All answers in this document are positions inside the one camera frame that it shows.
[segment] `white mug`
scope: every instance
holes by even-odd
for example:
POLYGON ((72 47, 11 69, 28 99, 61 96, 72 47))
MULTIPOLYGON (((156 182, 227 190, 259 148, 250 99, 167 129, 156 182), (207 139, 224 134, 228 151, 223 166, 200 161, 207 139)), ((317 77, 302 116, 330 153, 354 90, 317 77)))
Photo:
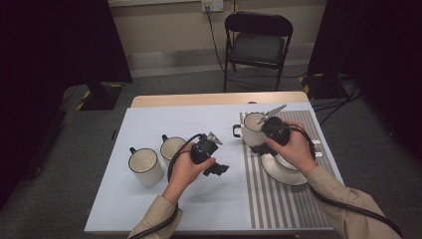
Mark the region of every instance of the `white mug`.
POLYGON ((233 136, 241 137, 243 142, 248 146, 257 146, 265 142, 266 135, 261 131, 263 122, 258 123, 258 120, 265 115, 261 113, 250 113, 243 119, 243 124, 233 125, 233 136), (236 134, 235 129, 240 128, 242 135, 236 134))
POLYGON ((131 147, 130 152, 132 155, 128 162, 129 168, 141 184, 149 187, 161 180, 164 170, 154 150, 151 148, 136 150, 131 147))
POLYGON ((186 141, 178 136, 167 137, 167 135, 162 135, 162 145, 160 148, 161 156, 164 158, 165 165, 169 165, 171 158, 176 154, 180 146, 182 146, 186 141))

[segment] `wall outlet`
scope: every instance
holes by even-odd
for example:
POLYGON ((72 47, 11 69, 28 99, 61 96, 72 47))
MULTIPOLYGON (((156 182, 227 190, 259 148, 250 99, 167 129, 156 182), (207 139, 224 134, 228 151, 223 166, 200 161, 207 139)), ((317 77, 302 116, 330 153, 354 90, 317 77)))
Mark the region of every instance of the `wall outlet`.
POLYGON ((224 10, 224 0, 201 0, 202 12, 222 12, 224 10))

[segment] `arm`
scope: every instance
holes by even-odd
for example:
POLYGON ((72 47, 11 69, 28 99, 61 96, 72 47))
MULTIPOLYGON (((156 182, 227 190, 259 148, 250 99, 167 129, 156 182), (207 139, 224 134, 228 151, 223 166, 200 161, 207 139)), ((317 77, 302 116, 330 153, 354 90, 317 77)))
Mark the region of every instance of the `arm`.
MULTIPOLYGON (((290 122, 303 127, 298 122, 290 122)), ((356 189, 342 185, 334 176, 318 166, 311 156, 306 139, 297 131, 291 131, 291 138, 285 146, 267 138, 267 145, 287 162, 296 167, 307 179, 310 186, 322 196, 365 208, 382 214, 372 197, 356 189)), ((342 238, 400 238, 390 227, 375 219, 348 210, 316 201, 326 216, 328 223, 342 238)))
MULTIPOLYGON (((141 231, 149 229, 170 217, 175 209, 180 196, 190 183, 192 183, 203 170, 215 162, 215 158, 209 158, 200 164, 195 164, 190 158, 189 150, 192 143, 189 143, 174 163, 172 175, 162 195, 158 195, 152 202, 142 220, 133 228, 128 237, 141 231)), ((148 235, 145 238, 169 238, 180 222, 182 211, 179 210, 176 219, 167 227, 148 235)))

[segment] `beige sleeve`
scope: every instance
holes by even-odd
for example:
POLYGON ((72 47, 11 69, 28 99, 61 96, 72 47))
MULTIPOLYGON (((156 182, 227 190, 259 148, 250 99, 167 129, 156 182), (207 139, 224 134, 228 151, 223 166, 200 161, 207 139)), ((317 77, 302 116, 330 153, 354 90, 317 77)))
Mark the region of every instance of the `beige sleeve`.
MULTIPOLYGON (((384 215, 370 195, 345 187, 320 166, 311 171, 308 175, 308 182, 316 192, 326 198, 384 215)), ((317 199, 316 201, 326 216, 328 223, 341 238, 400 238, 394 230, 382 222, 322 203, 317 199)))
MULTIPOLYGON (((165 200, 162 196, 158 195, 155 198, 155 200, 152 202, 152 204, 149 206, 149 209, 148 211, 146 211, 142 220, 140 220, 140 222, 130 232, 128 238, 165 221, 167 218, 171 216, 171 214, 173 214, 174 209, 175 209, 175 206, 173 204, 165 200)), ((170 225, 144 238, 145 239, 146 238, 147 239, 170 238, 173 232, 176 230, 177 226, 179 225, 182 214, 183 214, 183 211, 179 209, 179 211, 177 212, 176 218, 170 225)))

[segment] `hand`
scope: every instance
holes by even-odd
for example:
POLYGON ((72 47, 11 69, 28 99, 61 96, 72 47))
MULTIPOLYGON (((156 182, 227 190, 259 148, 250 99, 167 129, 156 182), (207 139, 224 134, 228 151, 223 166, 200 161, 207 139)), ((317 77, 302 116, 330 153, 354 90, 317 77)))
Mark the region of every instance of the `hand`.
MULTIPOLYGON (((304 128, 300 122, 286 121, 286 123, 295 124, 304 128)), ((297 168, 304 176, 307 176, 317 167, 317 163, 311 156, 308 141, 298 131, 291 130, 291 138, 285 146, 279 145, 270 138, 266 139, 266 144, 282 156, 288 163, 297 168)))
POLYGON ((199 173, 215 163, 215 158, 211 157, 200 164, 195 164, 190 157, 190 149, 193 143, 189 143, 183 148, 186 151, 180 154, 173 165, 170 181, 162 193, 167 201, 177 204, 183 191, 198 177, 199 173))

